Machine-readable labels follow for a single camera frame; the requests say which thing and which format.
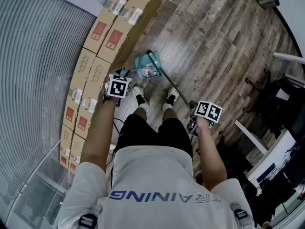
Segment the desk leg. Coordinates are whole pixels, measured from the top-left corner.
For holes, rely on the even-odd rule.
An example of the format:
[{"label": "desk leg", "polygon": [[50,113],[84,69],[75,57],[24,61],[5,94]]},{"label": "desk leg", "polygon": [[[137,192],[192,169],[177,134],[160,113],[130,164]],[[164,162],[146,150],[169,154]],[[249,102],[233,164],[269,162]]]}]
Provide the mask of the desk leg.
[{"label": "desk leg", "polygon": [[254,145],[264,154],[267,153],[267,149],[263,142],[256,136],[252,135],[247,128],[245,128],[238,120],[234,121],[234,124],[254,143]]}]

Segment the leg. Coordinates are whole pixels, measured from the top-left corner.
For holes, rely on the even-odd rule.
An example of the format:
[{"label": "leg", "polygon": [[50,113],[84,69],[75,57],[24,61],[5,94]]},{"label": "leg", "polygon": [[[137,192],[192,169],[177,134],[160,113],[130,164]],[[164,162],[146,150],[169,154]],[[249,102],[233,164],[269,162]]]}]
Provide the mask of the leg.
[{"label": "leg", "polygon": [[172,87],[163,105],[163,123],[159,127],[160,145],[180,149],[193,158],[193,147],[189,135],[173,110],[173,105],[178,96],[178,92]]},{"label": "leg", "polygon": [[138,107],[133,113],[135,115],[138,115],[139,117],[141,117],[143,120],[145,120],[145,121],[147,120],[145,109]]},{"label": "leg", "polygon": [[115,152],[127,146],[147,146],[158,145],[159,138],[156,133],[146,122],[146,113],[149,105],[146,102],[143,90],[134,86],[133,97],[138,108],[133,114],[129,115],[121,129]]},{"label": "leg", "polygon": [[166,121],[167,119],[178,119],[176,112],[172,108],[168,108],[164,111],[162,122]]}]

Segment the laminate floor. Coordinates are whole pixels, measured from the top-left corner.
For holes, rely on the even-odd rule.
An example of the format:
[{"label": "laminate floor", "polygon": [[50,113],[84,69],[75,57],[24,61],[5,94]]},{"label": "laminate floor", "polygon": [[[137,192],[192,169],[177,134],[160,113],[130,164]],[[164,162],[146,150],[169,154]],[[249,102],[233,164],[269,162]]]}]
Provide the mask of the laminate floor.
[{"label": "laminate floor", "polygon": [[[188,100],[206,100],[223,108],[218,124],[211,129],[215,142],[223,132],[228,146],[244,138],[234,124],[239,120],[270,147],[274,135],[266,128],[255,130],[259,117],[245,114],[244,106],[251,104],[257,92],[244,81],[249,77],[260,84],[263,69],[271,71],[271,80],[284,73],[304,78],[302,66],[275,59],[273,52],[297,55],[285,27],[272,9],[264,10],[256,0],[163,0],[162,6],[146,27],[126,64],[133,64],[137,55],[148,49],[159,51],[163,68],[178,84]],[[150,103],[147,122],[155,130],[162,123],[162,105],[170,88],[164,77],[141,80],[129,74],[133,82],[144,89]],[[132,94],[116,110],[116,117],[125,120],[135,110]],[[174,106],[179,119],[186,126],[188,110],[179,98]],[[122,124],[116,121],[118,128]],[[118,134],[113,130],[112,142]],[[196,138],[193,149],[198,148]],[[252,165],[262,154],[256,147],[243,145],[240,151]],[[194,152],[194,172],[200,171],[199,157]]]}]

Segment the white t-shirt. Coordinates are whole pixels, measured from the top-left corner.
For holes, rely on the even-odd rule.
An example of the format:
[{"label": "white t-shirt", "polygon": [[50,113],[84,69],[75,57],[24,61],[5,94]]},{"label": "white t-shirt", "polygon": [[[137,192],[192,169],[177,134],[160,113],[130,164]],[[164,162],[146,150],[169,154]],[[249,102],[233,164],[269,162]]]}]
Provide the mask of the white t-shirt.
[{"label": "white t-shirt", "polygon": [[234,229],[232,202],[252,216],[238,180],[229,179],[210,192],[193,179],[192,159],[164,146],[131,146],[114,159],[112,189],[105,172],[92,163],[78,167],[59,212],[59,229],[77,228],[88,213],[99,229]]}]

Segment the cardboard box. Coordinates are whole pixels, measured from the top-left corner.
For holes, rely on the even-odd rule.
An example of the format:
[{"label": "cardboard box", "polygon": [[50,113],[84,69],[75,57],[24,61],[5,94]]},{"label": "cardboard box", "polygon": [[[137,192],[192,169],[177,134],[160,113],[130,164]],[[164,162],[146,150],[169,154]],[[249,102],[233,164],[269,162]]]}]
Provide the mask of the cardboard box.
[{"label": "cardboard box", "polygon": [[80,164],[81,160],[81,152],[82,147],[84,146],[85,140],[80,136],[74,134],[72,145],[71,145],[71,152],[70,152],[70,159],[69,159],[69,170],[73,173],[76,172],[78,165]]},{"label": "cardboard box", "polygon": [[108,75],[110,66],[110,63],[96,57],[91,67],[75,126],[75,133],[82,138],[87,137],[99,93],[107,80],[106,76]]},{"label": "cardboard box", "polygon": [[71,130],[75,127],[82,92],[95,56],[95,53],[83,48],[76,63],[63,116],[63,124]]},{"label": "cardboard box", "polygon": [[85,41],[84,48],[97,53],[112,23],[123,9],[127,0],[108,0],[101,10]]},{"label": "cardboard box", "polygon": [[60,164],[68,168],[70,149],[72,144],[73,131],[62,125],[61,127],[61,148],[60,148]]},{"label": "cardboard box", "polygon": [[128,0],[97,56],[113,64],[126,61],[161,3],[162,0]]}]

